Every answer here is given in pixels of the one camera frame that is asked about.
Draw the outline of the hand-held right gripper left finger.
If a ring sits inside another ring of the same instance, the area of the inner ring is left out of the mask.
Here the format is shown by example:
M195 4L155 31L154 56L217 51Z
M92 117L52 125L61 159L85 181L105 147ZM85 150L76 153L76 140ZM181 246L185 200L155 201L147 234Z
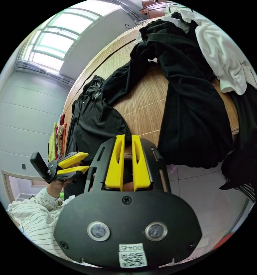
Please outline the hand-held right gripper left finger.
M117 135L105 179L109 189L123 190L125 135Z

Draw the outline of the person's left hand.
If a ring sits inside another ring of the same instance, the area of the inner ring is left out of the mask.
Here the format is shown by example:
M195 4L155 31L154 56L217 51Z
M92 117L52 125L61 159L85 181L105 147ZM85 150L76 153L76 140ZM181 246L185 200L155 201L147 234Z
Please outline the person's left hand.
M54 180L46 186L46 191L53 198L58 199L62 189L64 189L68 184L70 184L74 179L67 179L65 181Z

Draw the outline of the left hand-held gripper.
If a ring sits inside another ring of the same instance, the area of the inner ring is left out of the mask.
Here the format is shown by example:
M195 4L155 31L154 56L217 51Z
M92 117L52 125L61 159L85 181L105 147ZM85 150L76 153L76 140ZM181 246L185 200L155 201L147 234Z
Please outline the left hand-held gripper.
M84 174L89 169L89 166L71 166L80 163L88 155L88 153L84 152L71 152L51 161L48 164L45 181L50 184L54 180L65 181L80 174Z

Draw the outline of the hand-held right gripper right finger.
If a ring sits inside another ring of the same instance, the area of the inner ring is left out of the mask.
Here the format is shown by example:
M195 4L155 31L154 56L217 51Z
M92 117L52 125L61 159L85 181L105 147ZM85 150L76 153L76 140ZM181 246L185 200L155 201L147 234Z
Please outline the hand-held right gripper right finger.
M134 191L150 189L151 179L148 169L148 147L145 140L138 135L132 135L132 167Z

